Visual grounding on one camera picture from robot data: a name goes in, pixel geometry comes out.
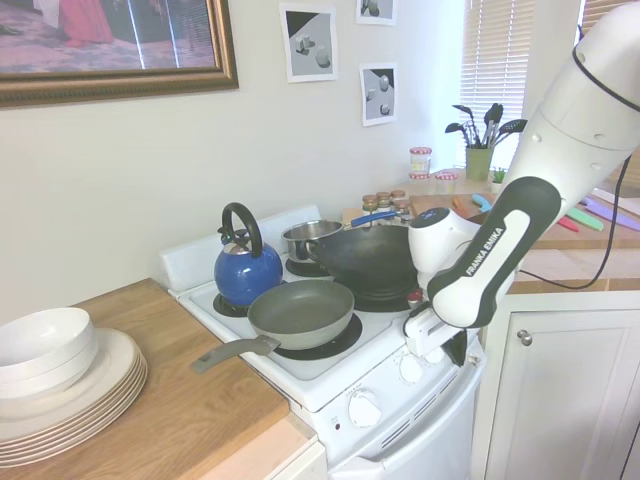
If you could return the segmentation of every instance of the potted plant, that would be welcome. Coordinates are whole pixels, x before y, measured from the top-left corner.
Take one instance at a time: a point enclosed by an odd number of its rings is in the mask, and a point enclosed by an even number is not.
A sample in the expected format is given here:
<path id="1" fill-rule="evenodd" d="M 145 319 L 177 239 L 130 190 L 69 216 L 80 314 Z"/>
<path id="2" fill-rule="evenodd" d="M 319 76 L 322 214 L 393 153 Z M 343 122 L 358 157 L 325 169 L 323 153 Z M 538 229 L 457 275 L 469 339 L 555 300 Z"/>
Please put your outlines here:
<path id="1" fill-rule="evenodd" d="M 473 111 L 464 105 L 453 105 L 453 108 L 469 115 L 470 120 L 462 124 L 451 123 L 444 133 L 462 133 L 467 144 L 467 180 L 484 182 L 489 177 L 489 167 L 495 146 L 512 133 L 522 133 L 527 121 L 524 119 L 511 120 L 500 126 L 504 107 L 499 103 L 494 103 L 484 115 L 485 131 L 484 135 L 480 137 Z"/>
<path id="2" fill-rule="evenodd" d="M 502 188 L 502 182 L 504 182 L 504 176 L 507 174 L 506 168 L 496 168 L 493 171 L 493 182 L 491 182 L 491 191 L 498 193 Z"/>

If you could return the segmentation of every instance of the framed picture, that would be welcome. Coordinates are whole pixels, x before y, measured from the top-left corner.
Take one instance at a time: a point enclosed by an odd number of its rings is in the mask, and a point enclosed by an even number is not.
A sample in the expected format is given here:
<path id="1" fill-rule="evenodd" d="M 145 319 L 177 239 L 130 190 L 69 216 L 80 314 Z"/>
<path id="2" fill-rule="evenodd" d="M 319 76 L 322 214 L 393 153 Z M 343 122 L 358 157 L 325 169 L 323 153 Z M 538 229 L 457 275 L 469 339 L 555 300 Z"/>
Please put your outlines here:
<path id="1" fill-rule="evenodd" d="M 395 63 L 360 65 L 362 124 L 395 122 L 398 110 L 398 67 Z"/>
<path id="2" fill-rule="evenodd" d="M 228 0 L 0 0 L 0 107 L 238 87 Z"/>
<path id="3" fill-rule="evenodd" d="M 356 22 L 395 25 L 400 0 L 356 0 Z"/>
<path id="4" fill-rule="evenodd" d="M 336 9 L 280 4 L 289 83 L 338 78 Z"/>

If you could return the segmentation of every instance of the window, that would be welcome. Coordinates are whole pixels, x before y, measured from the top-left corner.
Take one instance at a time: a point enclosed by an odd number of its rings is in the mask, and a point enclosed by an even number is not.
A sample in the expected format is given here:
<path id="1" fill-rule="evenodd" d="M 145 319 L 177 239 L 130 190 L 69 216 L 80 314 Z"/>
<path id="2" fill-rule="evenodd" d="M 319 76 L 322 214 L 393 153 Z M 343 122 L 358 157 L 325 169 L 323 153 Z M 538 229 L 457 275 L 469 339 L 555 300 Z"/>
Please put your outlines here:
<path id="1" fill-rule="evenodd" d="M 609 13 L 616 7 L 626 5 L 627 3 L 633 3 L 634 0 L 585 0 L 584 10 L 582 12 L 582 31 L 587 34 L 591 27 L 593 27 L 598 20 L 600 20 L 605 14 Z M 620 176 L 620 169 L 618 167 L 607 179 L 603 187 L 607 190 L 612 190 L 615 183 Z M 623 185 L 631 187 L 630 192 L 632 195 L 637 195 L 637 189 L 640 188 L 640 149 L 631 157 L 629 162 L 629 168 L 624 177 Z"/>
<path id="2" fill-rule="evenodd" d="M 534 7 L 535 0 L 466 0 L 460 103 L 473 110 L 480 135 L 493 103 L 504 105 L 502 123 L 522 115 Z M 464 166 L 460 145 L 457 165 Z M 492 167 L 508 167 L 517 146 L 517 135 L 502 142 Z"/>

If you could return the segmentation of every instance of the white bowl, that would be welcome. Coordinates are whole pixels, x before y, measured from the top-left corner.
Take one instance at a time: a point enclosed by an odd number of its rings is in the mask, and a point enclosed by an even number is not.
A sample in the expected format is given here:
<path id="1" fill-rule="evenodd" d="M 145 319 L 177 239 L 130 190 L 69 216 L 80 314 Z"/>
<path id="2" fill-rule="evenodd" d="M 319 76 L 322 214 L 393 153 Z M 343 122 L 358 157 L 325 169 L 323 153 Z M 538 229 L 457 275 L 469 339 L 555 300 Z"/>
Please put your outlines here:
<path id="1" fill-rule="evenodd" d="M 0 400 L 33 400 L 66 390 L 89 369 L 98 353 L 98 341 L 93 338 L 78 355 L 53 370 L 11 383 L 0 383 Z"/>
<path id="2" fill-rule="evenodd" d="M 89 314 L 56 308 L 0 325 L 0 383 L 26 380 L 77 356 L 93 338 Z"/>

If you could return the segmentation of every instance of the frying pan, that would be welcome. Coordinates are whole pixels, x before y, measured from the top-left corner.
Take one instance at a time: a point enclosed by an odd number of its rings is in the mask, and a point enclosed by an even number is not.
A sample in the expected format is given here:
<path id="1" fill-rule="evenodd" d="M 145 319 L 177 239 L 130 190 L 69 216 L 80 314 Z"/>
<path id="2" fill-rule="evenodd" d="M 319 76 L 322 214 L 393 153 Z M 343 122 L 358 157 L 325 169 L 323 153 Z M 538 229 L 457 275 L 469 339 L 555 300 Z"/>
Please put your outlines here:
<path id="1" fill-rule="evenodd" d="M 241 353 L 268 355 L 276 348 L 307 350 L 329 343 L 349 324 L 351 291 L 338 283 L 304 280 L 272 288 L 249 307 L 257 338 L 235 340 L 210 350 L 192 367 L 198 373 Z"/>
<path id="2" fill-rule="evenodd" d="M 417 276 L 407 227 L 378 225 L 343 230 L 306 242 L 305 249 L 339 283 L 355 291 L 393 289 Z"/>

